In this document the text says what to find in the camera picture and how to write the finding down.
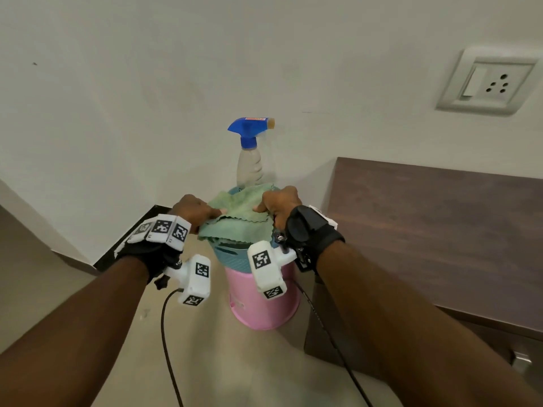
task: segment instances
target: hand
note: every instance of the hand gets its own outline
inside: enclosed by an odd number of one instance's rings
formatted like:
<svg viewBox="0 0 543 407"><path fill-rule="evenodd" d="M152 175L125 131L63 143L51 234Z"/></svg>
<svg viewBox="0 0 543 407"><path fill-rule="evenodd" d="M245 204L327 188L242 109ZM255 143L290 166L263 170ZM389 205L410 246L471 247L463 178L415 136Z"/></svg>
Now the hand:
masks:
<svg viewBox="0 0 543 407"><path fill-rule="evenodd" d="M225 209L219 210L218 208L210 207L205 201L196 198L192 194L183 196L169 211L170 214L186 219L191 224L192 234L198 234L200 226L207 220L217 218L226 212Z"/></svg>
<svg viewBox="0 0 543 407"><path fill-rule="evenodd" d="M257 213L269 211L274 215L275 227L283 231L290 212L299 205L302 205L302 201L298 197L298 190L288 185L279 191L266 191L262 194L262 202L253 207L253 211Z"/></svg>

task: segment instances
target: blue basket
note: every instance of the blue basket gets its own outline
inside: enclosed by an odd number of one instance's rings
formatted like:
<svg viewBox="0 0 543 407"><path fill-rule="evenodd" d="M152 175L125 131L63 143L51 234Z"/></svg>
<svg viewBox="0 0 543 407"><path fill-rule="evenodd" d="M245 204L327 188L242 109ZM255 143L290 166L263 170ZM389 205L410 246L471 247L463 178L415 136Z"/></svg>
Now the blue basket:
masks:
<svg viewBox="0 0 543 407"><path fill-rule="evenodd" d="M235 194L237 192L240 192L239 187L234 187L232 190L228 191L230 194ZM249 264L249 257L247 256L247 248L235 248L236 244L243 245L243 243L236 243L235 241L231 241L228 243L228 245L225 245L224 243L221 243L220 241L212 241L208 240L211 247L213 247L213 251L215 252L215 255L217 256L217 260L221 262L221 264L225 267L229 267L233 270L239 271L241 273L251 273L251 266ZM271 243L272 247L277 247L275 243Z"/></svg>

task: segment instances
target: spray bottle nozzle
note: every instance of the spray bottle nozzle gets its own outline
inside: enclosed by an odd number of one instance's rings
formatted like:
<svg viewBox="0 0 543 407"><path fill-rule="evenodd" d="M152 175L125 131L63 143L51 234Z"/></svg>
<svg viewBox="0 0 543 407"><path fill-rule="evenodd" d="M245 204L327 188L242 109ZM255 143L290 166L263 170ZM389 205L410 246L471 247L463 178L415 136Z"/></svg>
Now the spray bottle nozzle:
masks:
<svg viewBox="0 0 543 407"><path fill-rule="evenodd" d="M242 148L253 149L256 147L256 136L267 129L273 128L275 128L274 118L243 117L230 124L228 131L233 131L241 136Z"/></svg>

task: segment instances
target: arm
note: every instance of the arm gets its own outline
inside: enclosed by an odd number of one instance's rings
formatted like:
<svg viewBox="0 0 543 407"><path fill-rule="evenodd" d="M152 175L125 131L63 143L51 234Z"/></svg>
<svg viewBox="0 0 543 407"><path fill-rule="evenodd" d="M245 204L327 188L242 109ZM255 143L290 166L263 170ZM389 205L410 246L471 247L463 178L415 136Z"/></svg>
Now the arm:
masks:
<svg viewBox="0 0 543 407"><path fill-rule="evenodd" d="M194 196L170 214L198 226L221 215ZM119 354L149 273L123 257L0 355L2 405L90 406Z"/></svg>
<svg viewBox="0 0 543 407"><path fill-rule="evenodd" d="M297 191L264 193L255 211L269 210L285 227ZM408 406L543 406L540 396L501 357L404 282L336 241L317 271L343 321Z"/></svg>

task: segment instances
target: green cloth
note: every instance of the green cloth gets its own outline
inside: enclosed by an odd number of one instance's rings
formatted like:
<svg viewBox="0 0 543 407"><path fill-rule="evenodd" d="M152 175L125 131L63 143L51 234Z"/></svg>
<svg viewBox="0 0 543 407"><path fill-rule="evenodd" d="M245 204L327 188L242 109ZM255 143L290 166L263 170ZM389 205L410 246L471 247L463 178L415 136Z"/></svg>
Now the green cloth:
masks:
<svg viewBox="0 0 543 407"><path fill-rule="evenodd" d="M202 225L198 238L214 242L251 244L271 240L273 218L268 213L254 212L253 207L260 204L265 191L274 188L273 184L260 184L235 194L221 191L208 204L214 208L226 208L228 211Z"/></svg>

